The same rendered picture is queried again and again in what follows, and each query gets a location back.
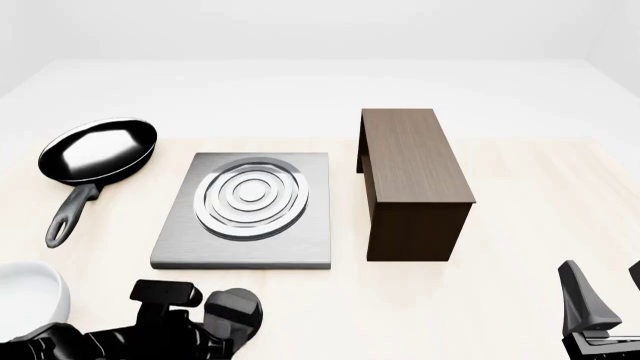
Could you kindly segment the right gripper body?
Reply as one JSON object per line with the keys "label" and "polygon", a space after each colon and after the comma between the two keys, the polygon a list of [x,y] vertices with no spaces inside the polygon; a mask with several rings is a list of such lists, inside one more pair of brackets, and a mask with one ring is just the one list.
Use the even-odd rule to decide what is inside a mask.
{"label": "right gripper body", "polygon": [[563,329],[562,343],[570,360],[640,360],[640,335],[611,336],[606,330]]}

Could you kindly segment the brown wooden cabinet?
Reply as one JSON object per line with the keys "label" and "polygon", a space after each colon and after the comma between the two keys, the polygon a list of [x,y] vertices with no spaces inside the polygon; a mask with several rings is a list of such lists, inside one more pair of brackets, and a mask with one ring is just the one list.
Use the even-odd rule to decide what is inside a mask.
{"label": "brown wooden cabinet", "polygon": [[367,260],[450,259],[476,200],[433,110],[362,110],[356,171],[371,222]]}

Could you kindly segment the white bowl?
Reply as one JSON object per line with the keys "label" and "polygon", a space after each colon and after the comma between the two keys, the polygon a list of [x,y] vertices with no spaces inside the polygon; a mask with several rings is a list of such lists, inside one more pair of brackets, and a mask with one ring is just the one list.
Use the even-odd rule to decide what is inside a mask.
{"label": "white bowl", "polygon": [[0,263],[0,342],[65,323],[70,309],[69,287],[52,266],[34,260]]}

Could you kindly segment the black frying pan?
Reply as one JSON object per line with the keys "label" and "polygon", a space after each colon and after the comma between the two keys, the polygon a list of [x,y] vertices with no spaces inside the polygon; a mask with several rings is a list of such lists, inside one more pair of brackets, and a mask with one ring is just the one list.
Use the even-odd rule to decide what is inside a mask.
{"label": "black frying pan", "polygon": [[41,173],[73,188],[45,235],[48,248],[62,245],[76,227],[86,203],[103,188],[132,176],[150,160],[158,134],[135,118],[101,119],[66,131],[40,153]]}

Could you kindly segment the flat stove plate with rings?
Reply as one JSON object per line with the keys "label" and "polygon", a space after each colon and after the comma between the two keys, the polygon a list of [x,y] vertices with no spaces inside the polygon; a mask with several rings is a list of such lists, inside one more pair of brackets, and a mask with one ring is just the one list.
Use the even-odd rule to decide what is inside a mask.
{"label": "flat stove plate with rings", "polygon": [[153,269],[330,269],[329,155],[198,152]]}

